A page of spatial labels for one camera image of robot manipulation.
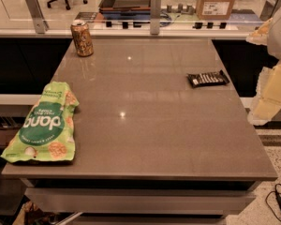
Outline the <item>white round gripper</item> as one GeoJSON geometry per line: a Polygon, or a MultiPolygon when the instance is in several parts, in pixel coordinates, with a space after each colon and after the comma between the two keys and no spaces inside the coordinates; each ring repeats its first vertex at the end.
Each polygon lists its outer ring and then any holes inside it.
{"type": "MultiPolygon", "coordinates": [[[[255,45],[267,45],[268,53],[281,60],[281,7],[275,12],[272,19],[267,20],[249,34],[246,41],[255,45]]],[[[281,61],[273,68],[262,68],[256,95],[251,102],[247,119],[254,126],[263,126],[270,122],[280,110],[281,61]]]]}

